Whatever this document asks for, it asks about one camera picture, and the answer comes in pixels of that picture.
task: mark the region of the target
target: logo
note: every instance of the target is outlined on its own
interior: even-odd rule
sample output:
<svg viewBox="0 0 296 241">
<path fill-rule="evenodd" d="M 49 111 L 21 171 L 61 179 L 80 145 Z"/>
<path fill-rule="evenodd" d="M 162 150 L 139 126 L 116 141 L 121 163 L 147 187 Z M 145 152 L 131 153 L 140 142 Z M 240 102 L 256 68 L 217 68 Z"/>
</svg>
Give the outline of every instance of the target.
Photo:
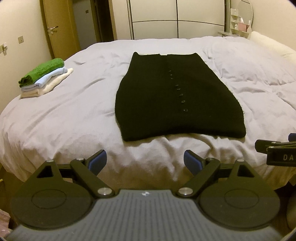
<svg viewBox="0 0 296 241">
<path fill-rule="evenodd" d="M 148 195 L 150 195 L 150 192 L 147 192 L 147 191 L 142 192 L 142 195 L 145 196 L 145 197 L 147 197 Z"/>
<path fill-rule="evenodd" d="M 294 161 L 294 159 L 296 160 L 296 157 L 293 157 L 293 155 L 284 154 L 284 158 L 283 158 L 284 161 L 286 160 Z"/>
</svg>

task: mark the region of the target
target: black knit skirt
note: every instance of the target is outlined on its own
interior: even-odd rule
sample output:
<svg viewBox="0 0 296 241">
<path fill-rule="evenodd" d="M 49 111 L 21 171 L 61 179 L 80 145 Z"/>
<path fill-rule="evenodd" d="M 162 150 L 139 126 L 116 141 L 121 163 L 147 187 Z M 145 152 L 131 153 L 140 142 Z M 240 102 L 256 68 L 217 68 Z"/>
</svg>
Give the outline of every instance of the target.
<svg viewBox="0 0 296 241">
<path fill-rule="evenodd" d="M 116 94 L 115 115 L 124 141 L 179 133 L 243 138 L 242 108 L 194 53 L 134 53 Z"/>
</svg>

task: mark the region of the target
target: wall outlet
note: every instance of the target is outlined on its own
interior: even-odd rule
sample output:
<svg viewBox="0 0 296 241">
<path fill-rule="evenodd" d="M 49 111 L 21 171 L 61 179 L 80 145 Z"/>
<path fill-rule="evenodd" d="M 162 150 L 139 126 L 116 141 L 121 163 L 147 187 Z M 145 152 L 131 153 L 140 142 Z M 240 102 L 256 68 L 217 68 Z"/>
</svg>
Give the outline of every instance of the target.
<svg viewBox="0 0 296 241">
<path fill-rule="evenodd" d="M 1 51 L 6 55 L 6 50 L 7 50 L 7 43 L 5 42 L 4 44 L 0 45 L 0 53 Z"/>
<path fill-rule="evenodd" d="M 21 37 L 18 37 L 18 40 L 19 40 L 19 44 L 23 43 L 24 42 L 24 37 L 21 36 Z"/>
</svg>

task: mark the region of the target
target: white wardrobe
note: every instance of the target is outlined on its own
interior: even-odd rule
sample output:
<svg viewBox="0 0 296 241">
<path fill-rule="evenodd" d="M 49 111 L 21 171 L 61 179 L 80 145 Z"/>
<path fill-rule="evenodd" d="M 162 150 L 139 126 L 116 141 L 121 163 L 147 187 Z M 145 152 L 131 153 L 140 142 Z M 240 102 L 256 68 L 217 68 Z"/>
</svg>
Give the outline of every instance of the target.
<svg viewBox="0 0 296 241">
<path fill-rule="evenodd" d="M 128 0 L 134 39 L 217 36 L 224 31 L 224 0 Z"/>
</svg>

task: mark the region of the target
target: pillow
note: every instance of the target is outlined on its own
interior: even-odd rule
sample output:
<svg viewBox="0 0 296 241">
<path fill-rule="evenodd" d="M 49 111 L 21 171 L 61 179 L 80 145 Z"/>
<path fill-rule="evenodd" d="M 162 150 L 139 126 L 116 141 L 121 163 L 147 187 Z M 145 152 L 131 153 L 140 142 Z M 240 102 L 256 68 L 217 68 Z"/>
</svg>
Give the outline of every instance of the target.
<svg viewBox="0 0 296 241">
<path fill-rule="evenodd" d="M 265 46 L 269 50 L 278 53 L 280 56 L 286 58 L 293 64 L 296 64 L 296 51 L 290 47 L 281 44 L 267 36 L 264 36 L 256 31 L 251 32 L 249 38 L 251 41 L 258 43 L 261 46 Z"/>
</svg>

